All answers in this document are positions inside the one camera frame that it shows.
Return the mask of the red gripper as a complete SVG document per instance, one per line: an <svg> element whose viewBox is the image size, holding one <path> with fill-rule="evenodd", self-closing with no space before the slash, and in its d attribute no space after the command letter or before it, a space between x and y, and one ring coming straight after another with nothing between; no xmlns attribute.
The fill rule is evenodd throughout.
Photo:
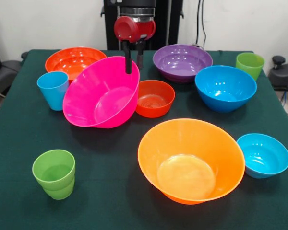
<svg viewBox="0 0 288 230"><path fill-rule="evenodd" d="M130 43L136 43L137 66L143 68L144 40L150 39L156 31L156 23L152 19L140 21L140 18L119 17L114 23L115 36L122 41L121 47L125 54L125 72L132 73Z"/></svg>

